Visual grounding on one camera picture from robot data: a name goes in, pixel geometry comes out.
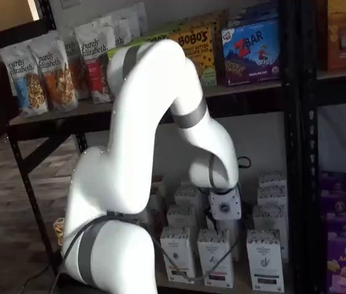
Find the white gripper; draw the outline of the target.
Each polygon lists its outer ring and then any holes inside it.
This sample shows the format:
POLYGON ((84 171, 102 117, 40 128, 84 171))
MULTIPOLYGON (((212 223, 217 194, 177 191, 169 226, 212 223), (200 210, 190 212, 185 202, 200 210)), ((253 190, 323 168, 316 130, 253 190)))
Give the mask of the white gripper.
POLYGON ((217 221, 241 219, 241 193, 239 187, 224 194, 210 192, 211 214, 217 221))

